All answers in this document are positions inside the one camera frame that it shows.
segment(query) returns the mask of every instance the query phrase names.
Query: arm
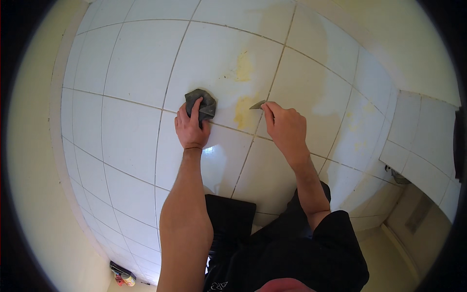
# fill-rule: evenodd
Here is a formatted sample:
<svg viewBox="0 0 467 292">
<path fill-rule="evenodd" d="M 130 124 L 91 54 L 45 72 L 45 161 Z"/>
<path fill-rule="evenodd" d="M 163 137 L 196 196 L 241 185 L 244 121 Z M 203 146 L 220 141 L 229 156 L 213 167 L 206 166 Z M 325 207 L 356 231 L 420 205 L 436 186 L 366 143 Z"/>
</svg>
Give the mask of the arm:
<svg viewBox="0 0 467 292">
<path fill-rule="evenodd" d="M 305 143 L 306 119 L 295 109 L 283 109 L 275 102 L 266 102 L 262 109 L 268 134 L 295 172 L 298 199 L 314 230 L 331 211 Z"/>
<path fill-rule="evenodd" d="M 201 291 L 213 230 L 201 179 L 201 153 L 209 138 L 209 123 L 198 125 L 198 99 L 191 118 L 185 104 L 177 112 L 175 129 L 184 148 L 182 164 L 161 211 L 161 291 Z"/>
</svg>

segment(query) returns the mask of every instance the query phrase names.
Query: right hand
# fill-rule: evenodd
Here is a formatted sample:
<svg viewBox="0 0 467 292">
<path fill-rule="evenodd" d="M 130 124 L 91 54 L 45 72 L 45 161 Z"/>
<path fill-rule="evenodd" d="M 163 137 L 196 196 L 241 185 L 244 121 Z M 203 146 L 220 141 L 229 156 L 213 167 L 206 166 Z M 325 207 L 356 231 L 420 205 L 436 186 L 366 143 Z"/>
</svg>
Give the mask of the right hand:
<svg viewBox="0 0 467 292">
<path fill-rule="evenodd" d="M 275 102 L 261 105 L 268 127 L 268 134 L 294 169 L 310 159 L 305 143 L 306 118 L 295 109 L 283 109 Z"/>
</svg>

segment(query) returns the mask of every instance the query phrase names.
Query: floor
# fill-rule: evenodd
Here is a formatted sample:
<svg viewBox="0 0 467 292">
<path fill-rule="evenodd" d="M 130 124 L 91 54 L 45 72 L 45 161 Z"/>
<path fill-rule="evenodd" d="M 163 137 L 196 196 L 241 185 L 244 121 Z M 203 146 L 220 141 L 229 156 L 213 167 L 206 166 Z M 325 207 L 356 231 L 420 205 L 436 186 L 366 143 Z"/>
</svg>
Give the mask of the floor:
<svg viewBox="0 0 467 292">
<path fill-rule="evenodd" d="M 307 118 L 332 210 L 356 229 L 387 217 L 401 188 L 378 158 L 398 90 L 351 36 L 292 0 L 98 0 L 66 67 L 65 159 L 96 239 L 139 279 L 158 281 L 158 219 L 182 157 L 173 120 L 196 88 L 218 100 L 207 192 L 256 203 L 260 226 L 285 209 L 294 174 L 248 110 L 270 100 Z"/>
</svg>

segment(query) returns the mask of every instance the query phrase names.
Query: person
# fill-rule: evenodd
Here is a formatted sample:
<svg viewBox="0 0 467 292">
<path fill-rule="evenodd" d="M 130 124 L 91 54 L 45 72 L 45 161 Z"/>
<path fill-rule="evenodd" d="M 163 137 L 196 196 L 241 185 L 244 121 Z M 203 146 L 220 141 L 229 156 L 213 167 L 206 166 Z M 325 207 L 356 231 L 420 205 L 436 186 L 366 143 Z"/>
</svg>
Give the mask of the person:
<svg viewBox="0 0 467 292">
<path fill-rule="evenodd" d="M 329 187 L 305 144 L 306 119 L 274 102 L 262 105 L 268 134 L 294 171 L 297 189 L 284 213 L 250 235 L 255 204 L 204 194 L 200 159 L 210 128 L 206 120 L 198 125 L 201 100 L 191 117 L 184 104 L 175 118 L 184 151 L 160 216 L 158 290 L 360 291 L 367 265 L 348 213 L 330 211 Z"/>
</svg>

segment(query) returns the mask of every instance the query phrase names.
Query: left hand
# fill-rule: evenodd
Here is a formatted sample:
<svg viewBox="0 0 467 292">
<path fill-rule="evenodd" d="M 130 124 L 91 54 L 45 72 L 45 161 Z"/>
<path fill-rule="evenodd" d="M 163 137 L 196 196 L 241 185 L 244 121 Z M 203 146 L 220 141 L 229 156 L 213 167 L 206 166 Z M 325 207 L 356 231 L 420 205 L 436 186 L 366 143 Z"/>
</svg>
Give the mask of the left hand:
<svg viewBox="0 0 467 292">
<path fill-rule="evenodd" d="M 183 149 L 199 148 L 203 149 L 207 144 L 211 128 L 209 122 L 203 120 L 203 129 L 199 128 L 199 105 L 203 97 L 198 98 L 191 110 L 191 118 L 186 113 L 186 103 L 184 103 L 177 112 L 175 118 L 175 131 Z"/>
</svg>

